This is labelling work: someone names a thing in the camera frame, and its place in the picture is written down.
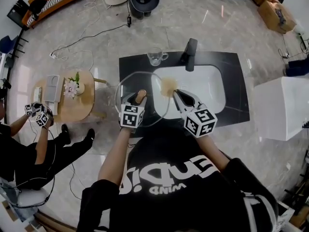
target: green leaf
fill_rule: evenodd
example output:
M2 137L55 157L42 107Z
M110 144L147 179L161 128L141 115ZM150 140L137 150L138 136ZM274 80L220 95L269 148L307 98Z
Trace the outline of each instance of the green leaf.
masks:
M79 72L76 73L75 81L76 81L77 83L79 83Z

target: potted plant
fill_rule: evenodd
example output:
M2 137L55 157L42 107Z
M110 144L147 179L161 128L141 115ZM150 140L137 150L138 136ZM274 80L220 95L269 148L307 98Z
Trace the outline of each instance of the potted plant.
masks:
M82 82L80 82L78 72L76 73L75 78L70 77L68 80L66 80L64 87L65 87L65 91L63 93L64 96L70 97L72 99L74 99L75 95L80 95L85 90L85 85Z

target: marble floor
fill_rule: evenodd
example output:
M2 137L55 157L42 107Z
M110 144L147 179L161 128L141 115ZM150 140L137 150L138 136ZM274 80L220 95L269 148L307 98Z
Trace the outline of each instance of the marble floor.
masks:
M24 105L30 102L34 83L49 74L59 74L68 69L89 70L92 65L90 52L68 54L60 58L49 54L59 45L95 35L103 30L126 24L126 4L108 10L98 3L96 8L85 8L87 2L78 0L53 13L40 22L35 29L26 31L23 55L17 59L11 72L12 89L8 96L8 119L13 122L24 114ZM96 109L107 111L107 119L90 117L81 123L68 124L73 142L83 139L89 128L96 131L93 147L74 162L76 175L71 186L77 197L82 190L97 179L98 171L109 152L119 127L113 108L115 85L119 82L119 58L144 54L152 46L164 50L184 50L189 38L198 39L199 51L225 51L238 53L250 104L251 120L246 123L217 128L213 134L218 147L231 157L239 157L257 178L277 197L282 198L285 188L291 188L303 168L303 159L309 140L307 131L302 131L287 142L259 138L254 122L252 90L255 85L282 76L284 60L278 48L285 52L282 35L270 31L251 0L161 0L150 17L133 18L131 28L122 27L95 38L80 41L71 47L71 52L93 52L94 77L108 80L96 86ZM284 36L290 55L301 52L294 33ZM299 54L293 59L302 59ZM53 135L60 131L60 124L52 127ZM27 123L19 133L20 142L28 145L34 133ZM56 175L56 185L49 202L41 207L43 212L69 225L77 226L80 200L70 191L69 182L73 168L69 166ZM49 191L51 183L46 186Z

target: forearm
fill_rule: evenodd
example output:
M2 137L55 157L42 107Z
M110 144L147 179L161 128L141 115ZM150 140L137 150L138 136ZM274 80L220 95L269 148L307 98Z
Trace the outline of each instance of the forearm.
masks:
M126 162L126 150L131 129L123 128L108 153L98 174L98 180L109 180L118 186L121 184Z
M213 140L209 136L197 138L197 143L213 164L223 171L227 166L229 159L217 148Z
M10 125L12 137L15 136L20 131L20 129L22 129L28 118L29 116L23 115L17 121Z
M39 141L35 147L37 151L37 158L35 164L42 164L45 161L47 144L48 144L48 129L42 127Z

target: flower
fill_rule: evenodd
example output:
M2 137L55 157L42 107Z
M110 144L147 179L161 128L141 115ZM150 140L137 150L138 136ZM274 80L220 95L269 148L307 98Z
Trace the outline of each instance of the flower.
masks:
M66 80L64 87L65 87L65 91L63 93L64 96L74 99L74 97L77 93L78 84L75 81Z

